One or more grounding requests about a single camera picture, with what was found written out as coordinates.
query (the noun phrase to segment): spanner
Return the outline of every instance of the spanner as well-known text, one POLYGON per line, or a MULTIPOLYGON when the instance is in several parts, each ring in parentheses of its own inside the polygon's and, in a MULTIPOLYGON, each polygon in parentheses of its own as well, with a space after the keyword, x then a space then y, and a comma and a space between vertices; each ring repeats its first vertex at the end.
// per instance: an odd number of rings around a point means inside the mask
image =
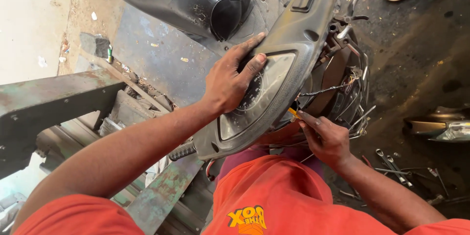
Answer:
MULTIPOLYGON (((395 168, 395 170, 397 170, 398 172, 401 172, 401 170, 398 168, 398 166, 393 162, 393 157, 391 157, 390 155, 387 155, 387 160, 390 162, 390 164, 395 168)), ((405 183, 408 185, 409 188, 412 188, 413 187, 413 184, 408 181, 408 179, 404 176, 402 176, 403 179, 405 179, 405 183)))
MULTIPOLYGON (((381 150, 381 149, 376 149, 376 153, 382 157, 382 159, 385 161, 385 163, 387 164, 387 166, 390 168, 390 170, 393 170, 395 169, 395 167, 393 165, 391 165, 390 161, 387 160, 387 158, 385 157, 384 155, 384 152, 381 150)), ((400 180, 400 183, 402 184, 406 184, 408 181, 405 180, 405 178, 403 178, 401 175, 395 173, 395 175, 398 177, 398 180, 400 180)))

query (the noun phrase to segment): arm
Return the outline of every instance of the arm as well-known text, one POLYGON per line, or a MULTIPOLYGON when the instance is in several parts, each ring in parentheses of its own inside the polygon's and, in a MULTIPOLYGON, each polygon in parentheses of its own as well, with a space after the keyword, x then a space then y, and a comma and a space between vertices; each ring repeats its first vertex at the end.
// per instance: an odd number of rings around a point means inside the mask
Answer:
POLYGON ((349 151, 346 128, 324 117, 317 119, 302 111, 297 113, 312 152, 355 188, 379 219, 395 232, 402 234, 419 225, 446 220, 415 193, 354 157, 349 151))
POLYGON ((214 64, 206 77, 202 100, 106 136, 62 163, 33 190, 12 231, 57 198, 72 194, 114 196, 198 130, 235 109, 253 76, 262 69, 266 55, 252 58, 240 74, 239 62, 264 36, 263 33, 234 46, 214 64))

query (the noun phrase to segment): maroon pants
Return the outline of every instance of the maroon pants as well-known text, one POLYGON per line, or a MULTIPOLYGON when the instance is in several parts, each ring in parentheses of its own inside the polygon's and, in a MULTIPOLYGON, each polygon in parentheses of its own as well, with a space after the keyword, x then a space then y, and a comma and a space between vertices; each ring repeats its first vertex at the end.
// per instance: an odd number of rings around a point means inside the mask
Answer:
MULTIPOLYGON (((252 146, 252 148, 263 148, 263 146, 252 146)), ((269 150, 251 150, 248 148, 242 152, 227 156, 225 158, 224 163, 222 164, 222 167, 220 168, 219 175, 215 178, 215 185, 217 186, 219 180, 226 176, 236 166, 263 157, 265 155, 269 155, 269 150)), ((301 162, 305 158, 312 155, 312 152, 306 148, 284 148, 282 153, 279 155, 295 160, 297 162, 301 162)), ((323 178, 323 169, 321 168, 321 161, 317 157, 312 156, 308 158, 308 160, 304 161, 302 164, 308 166, 310 169, 318 173, 321 178, 323 178)))

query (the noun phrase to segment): switch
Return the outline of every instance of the switch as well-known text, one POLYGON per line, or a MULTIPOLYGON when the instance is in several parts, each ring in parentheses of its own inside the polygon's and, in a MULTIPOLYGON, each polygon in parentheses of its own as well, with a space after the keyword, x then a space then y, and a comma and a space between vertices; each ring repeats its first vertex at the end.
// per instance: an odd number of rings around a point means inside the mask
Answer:
POLYGON ((292 2, 291 11, 308 12, 314 0, 294 0, 292 2))

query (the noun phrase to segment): man's left hand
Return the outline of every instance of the man's left hand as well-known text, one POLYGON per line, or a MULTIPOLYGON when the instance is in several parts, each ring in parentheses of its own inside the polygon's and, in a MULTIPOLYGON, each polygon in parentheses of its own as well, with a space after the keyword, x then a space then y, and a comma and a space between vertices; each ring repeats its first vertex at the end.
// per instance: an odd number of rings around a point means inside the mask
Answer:
POLYGON ((266 54, 260 53, 246 64, 241 73, 237 72, 240 61, 258 46, 265 36, 262 32, 244 43, 233 46, 214 64, 206 76, 206 92, 202 100, 211 104, 219 114, 231 112, 240 104, 251 80, 266 63, 266 54))

